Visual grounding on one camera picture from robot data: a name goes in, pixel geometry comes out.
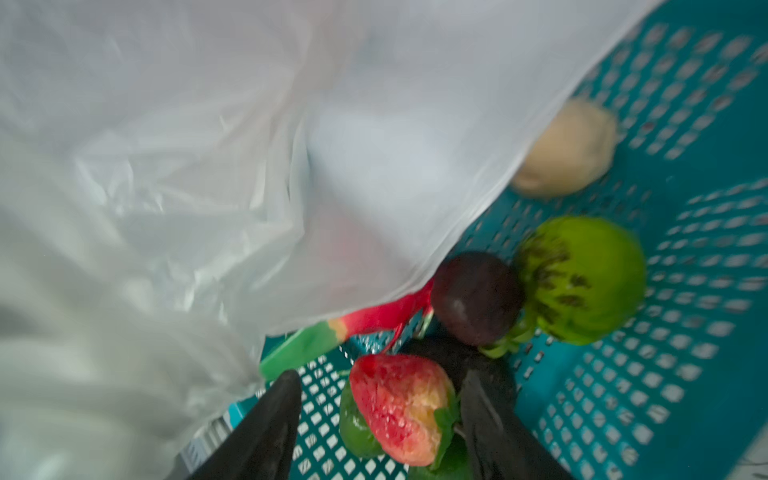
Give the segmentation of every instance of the teal plastic basket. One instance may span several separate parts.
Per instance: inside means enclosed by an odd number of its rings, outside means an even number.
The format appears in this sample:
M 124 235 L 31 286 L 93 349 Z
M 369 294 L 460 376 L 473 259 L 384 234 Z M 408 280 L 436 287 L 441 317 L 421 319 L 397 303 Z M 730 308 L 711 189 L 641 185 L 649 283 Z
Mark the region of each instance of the teal plastic basket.
M 507 191 L 456 245 L 509 261 L 537 225 L 564 214 L 606 217 L 640 237 L 646 300 L 624 328 L 586 347 L 538 332 L 510 358 L 516 412 L 576 478 L 724 478 L 766 421 L 766 64 L 768 2 L 664 5 L 576 90 L 621 121 L 609 174 L 547 202 Z M 300 370 L 292 478 L 406 478 L 386 456 L 348 453 L 337 428 L 337 372 L 390 335 Z M 231 409 L 233 424 L 255 401 Z

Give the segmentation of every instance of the plastic bag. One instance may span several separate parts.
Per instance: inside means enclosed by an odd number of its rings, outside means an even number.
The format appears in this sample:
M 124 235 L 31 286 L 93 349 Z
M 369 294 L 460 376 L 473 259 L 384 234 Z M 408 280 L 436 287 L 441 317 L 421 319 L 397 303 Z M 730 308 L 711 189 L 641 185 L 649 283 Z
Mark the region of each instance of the plastic bag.
M 4 478 L 162 478 L 420 287 L 652 0 L 0 0 Z

